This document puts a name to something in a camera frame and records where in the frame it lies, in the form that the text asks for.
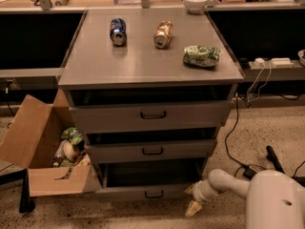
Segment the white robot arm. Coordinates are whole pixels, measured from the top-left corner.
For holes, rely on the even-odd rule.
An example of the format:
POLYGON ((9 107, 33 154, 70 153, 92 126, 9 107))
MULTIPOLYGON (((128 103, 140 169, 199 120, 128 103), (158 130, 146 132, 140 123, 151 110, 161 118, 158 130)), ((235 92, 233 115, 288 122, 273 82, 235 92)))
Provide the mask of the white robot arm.
POLYGON ((305 229, 305 187, 275 170, 258 172, 247 181, 214 169, 185 192, 193 197, 185 213, 188 218, 209 198, 231 192, 246 201, 246 229, 305 229))

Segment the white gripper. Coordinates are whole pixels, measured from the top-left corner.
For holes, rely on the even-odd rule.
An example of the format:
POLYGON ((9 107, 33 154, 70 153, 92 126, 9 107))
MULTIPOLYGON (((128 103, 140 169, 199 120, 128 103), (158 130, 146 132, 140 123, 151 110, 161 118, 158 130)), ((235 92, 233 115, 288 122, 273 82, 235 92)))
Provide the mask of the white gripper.
POLYGON ((184 192, 188 195, 193 195, 194 199, 190 201, 185 212, 185 216, 187 218, 190 218, 198 213, 203 207, 202 204, 205 204, 214 196, 214 189, 208 180, 200 180, 195 185, 192 184, 188 186, 184 192))

